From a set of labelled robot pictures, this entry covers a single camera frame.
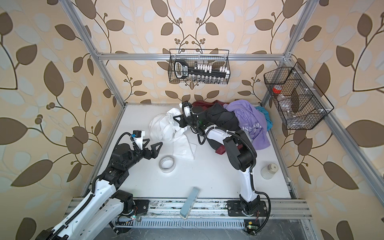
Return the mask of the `white cloth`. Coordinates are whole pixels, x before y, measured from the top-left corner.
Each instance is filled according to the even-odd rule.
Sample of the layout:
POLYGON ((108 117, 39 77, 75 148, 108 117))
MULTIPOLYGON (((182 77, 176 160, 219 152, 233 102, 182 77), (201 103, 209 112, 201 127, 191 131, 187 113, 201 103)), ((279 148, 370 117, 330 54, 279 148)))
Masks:
POLYGON ((184 160, 194 160, 197 146, 190 144, 185 132, 187 127, 180 127, 174 117, 181 111, 172 108, 164 114, 157 115, 149 124, 150 136, 162 142, 170 143, 173 156, 184 160))

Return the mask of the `purple cloth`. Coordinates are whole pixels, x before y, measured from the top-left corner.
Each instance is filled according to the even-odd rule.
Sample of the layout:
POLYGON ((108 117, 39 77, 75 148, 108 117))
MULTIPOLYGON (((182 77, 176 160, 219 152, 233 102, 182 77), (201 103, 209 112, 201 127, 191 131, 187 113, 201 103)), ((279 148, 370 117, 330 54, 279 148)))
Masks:
POLYGON ((239 127, 241 130, 248 132, 255 150, 263 150, 270 146, 270 141, 267 137, 266 117, 250 102, 237 100, 229 104, 224 104, 224 108, 236 115, 239 121, 239 127))

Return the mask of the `teal cloth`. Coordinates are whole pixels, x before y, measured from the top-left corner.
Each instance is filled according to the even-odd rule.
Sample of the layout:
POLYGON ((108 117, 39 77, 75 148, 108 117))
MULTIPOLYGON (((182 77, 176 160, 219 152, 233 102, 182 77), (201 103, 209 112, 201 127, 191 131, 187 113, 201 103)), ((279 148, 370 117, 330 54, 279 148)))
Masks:
POLYGON ((273 122, 271 120, 269 112, 262 106, 257 106, 255 107, 255 109, 264 114, 267 122, 267 131, 269 131, 273 127, 273 122))

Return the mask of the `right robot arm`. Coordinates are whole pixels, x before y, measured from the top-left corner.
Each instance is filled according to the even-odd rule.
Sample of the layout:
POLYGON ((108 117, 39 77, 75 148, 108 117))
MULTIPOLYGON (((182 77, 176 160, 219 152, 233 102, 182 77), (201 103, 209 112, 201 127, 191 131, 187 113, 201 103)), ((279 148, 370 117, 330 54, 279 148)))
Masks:
POLYGON ((185 101, 180 104, 181 114, 174 120, 181 128, 190 127, 198 142, 216 142, 225 149, 231 166, 241 173, 240 202, 229 211, 238 211, 243 216, 254 217, 255 222, 245 225, 245 232, 257 235, 267 224, 271 215, 271 199, 254 186, 253 169, 257 163, 257 152, 246 132, 239 127, 235 113, 215 103, 204 110, 185 101))

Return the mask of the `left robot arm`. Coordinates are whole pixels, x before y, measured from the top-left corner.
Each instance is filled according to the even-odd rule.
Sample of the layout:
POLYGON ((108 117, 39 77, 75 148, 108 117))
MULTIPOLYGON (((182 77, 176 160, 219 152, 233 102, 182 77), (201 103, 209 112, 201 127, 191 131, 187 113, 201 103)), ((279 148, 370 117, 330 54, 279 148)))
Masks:
POLYGON ((106 169, 92 182, 92 188, 76 208, 50 231, 43 230, 38 240, 93 240, 119 215, 137 218, 133 194, 120 190, 129 170, 142 159, 156 159, 162 142, 147 144, 144 133, 123 133, 117 140, 106 169))

